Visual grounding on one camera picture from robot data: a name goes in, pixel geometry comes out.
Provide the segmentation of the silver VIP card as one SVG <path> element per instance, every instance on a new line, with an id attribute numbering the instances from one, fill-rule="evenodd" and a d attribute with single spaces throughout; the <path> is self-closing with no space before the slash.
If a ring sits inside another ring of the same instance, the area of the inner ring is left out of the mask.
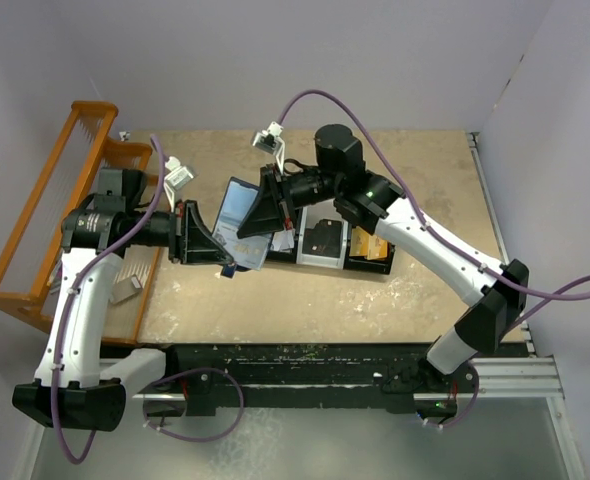
<path id="1" fill-rule="evenodd" d="M 216 226 L 213 237 L 233 257 L 237 265 L 250 270 L 260 270 L 263 267 L 272 240 L 270 235 L 239 239 L 237 230 L 227 224 Z"/>

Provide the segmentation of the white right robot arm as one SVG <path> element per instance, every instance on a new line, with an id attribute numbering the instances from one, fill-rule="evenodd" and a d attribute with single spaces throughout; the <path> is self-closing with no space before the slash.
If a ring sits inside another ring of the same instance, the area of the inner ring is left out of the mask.
<path id="1" fill-rule="evenodd" d="M 279 232 L 296 211 L 330 200 L 343 220 L 409 253 L 467 305 L 425 354 L 419 376 L 427 389 L 444 390 L 462 364 L 478 353 L 494 353 L 525 307 L 528 268 L 519 260 L 504 264 L 417 213 L 405 188 L 367 170 L 363 145 L 348 127 L 318 129 L 316 162 L 300 165 L 296 173 L 284 169 L 281 132 L 279 124 L 271 123 L 252 139 L 276 163 L 261 169 L 258 194 L 238 237 Z"/>

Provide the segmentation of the blue leather card holder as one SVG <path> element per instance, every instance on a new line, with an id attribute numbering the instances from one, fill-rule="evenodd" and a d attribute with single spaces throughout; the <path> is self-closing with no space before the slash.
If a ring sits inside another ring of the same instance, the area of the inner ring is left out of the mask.
<path id="1" fill-rule="evenodd" d="M 269 252 L 272 235 L 259 234 L 240 239 L 238 231 L 249 212 L 258 188 L 231 177 L 213 227 L 213 237 L 232 256 L 238 270 L 259 271 Z"/>

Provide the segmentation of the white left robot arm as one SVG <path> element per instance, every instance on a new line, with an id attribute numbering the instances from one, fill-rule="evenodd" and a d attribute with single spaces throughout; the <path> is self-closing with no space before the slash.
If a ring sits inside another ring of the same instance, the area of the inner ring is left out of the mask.
<path id="1" fill-rule="evenodd" d="M 45 427 L 110 432 L 126 401 L 148 384 L 159 392 L 177 387 L 179 365 L 156 348 L 129 354 L 107 371 L 100 346 L 126 250 L 167 249 L 173 263 L 228 265 L 231 255 L 201 219 L 194 201 L 170 212 L 137 207 L 147 176 L 141 170 L 103 168 L 96 192 L 64 219 L 61 284 L 47 348 L 34 379 L 15 387 L 12 404 Z"/>

